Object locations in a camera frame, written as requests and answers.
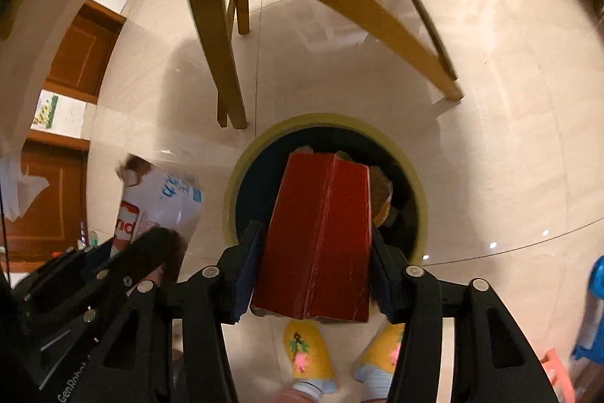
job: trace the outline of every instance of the beige tile floor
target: beige tile floor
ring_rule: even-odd
[[[383,0],[422,40],[409,0]],[[604,254],[604,44],[580,0],[423,0],[466,94],[442,101],[409,65],[315,0],[250,0],[251,33],[233,37],[250,127],[221,129],[216,89],[186,0],[138,0],[99,97],[88,173],[89,226],[115,223],[128,153],[194,175],[206,192],[182,278],[228,246],[223,193],[253,138],[288,117],[329,111],[385,132],[415,166],[428,199],[428,269],[467,283],[484,276],[539,355],[569,356],[593,262]],[[381,324],[329,326],[342,390]],[[451,368],[447,323],[443,390]],[[246,314],[225,327],[242,402],[290,379],[283,320]]]

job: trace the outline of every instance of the blue toy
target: blue toy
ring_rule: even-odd
[[[595,297],[604,300],[604,256],[596,261],[591,270],[589,289]],[[596,364],[604,366],[604,315],[598,325],[596,337],[591,348],[586,349],[581,345],[575,345],[573,357],[576,360],[585,357]]]

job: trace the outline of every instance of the red cardboard box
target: red cardboard box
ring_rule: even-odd
[[[299,320],[367,321],[370,249],[369,168],[293,153],[251,305]]]

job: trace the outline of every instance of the person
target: person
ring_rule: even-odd
[[[401,348],[405,325],[387,323],[365,350],[353,377],[363,384],[362,402],[385,403]],[[273,403],[317,403],[323,393],[336,390],[325,340],[313,321],[291,320],[283,345],[295,383]]]

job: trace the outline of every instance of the sock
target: sock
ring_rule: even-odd
[[[314,322],[290,321],[283,334],[283,344],[297,380],[292,389],[314,401],[318,401],[322,393],[335,391],[327,346]]]
[[[387,399],[405,325],[387,323],[371,341],[353,377],[363,383],[362,401]]]

